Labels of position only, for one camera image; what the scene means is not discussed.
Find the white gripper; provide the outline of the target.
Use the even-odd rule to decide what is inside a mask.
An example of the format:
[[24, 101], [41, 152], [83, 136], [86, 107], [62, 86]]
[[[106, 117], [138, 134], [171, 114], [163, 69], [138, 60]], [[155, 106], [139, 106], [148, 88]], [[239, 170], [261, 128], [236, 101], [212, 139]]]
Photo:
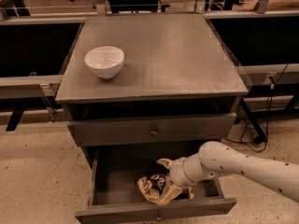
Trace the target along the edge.
[[183, 192], [183, 188], [186, 189], [187, 187], [195, 185], [185, 174], [184, 162], [185, 158], [179, 158], [174, 161], [167, 158], [157, 160], [158, 164], [161, 164], [169, 170], [170, 179], [174, 183], [165, 183], [159, 188], [161, 195], [156, 202], [159, 206], [167, 205], [172, 202]]

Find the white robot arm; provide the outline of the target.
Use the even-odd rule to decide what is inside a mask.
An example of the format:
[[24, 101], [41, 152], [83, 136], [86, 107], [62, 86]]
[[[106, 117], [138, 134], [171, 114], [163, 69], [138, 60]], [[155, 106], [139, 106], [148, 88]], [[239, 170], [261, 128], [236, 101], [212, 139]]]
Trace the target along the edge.
[[184, 190], [203, 180], [224, 175], [241, 175], [274, 192], [299, 202], [299, 165], [242, 154], [223, 143], [205, 142], [197, 153], [171, 161], [157, 162], [169, 171], [158, 204], [167, 205]]

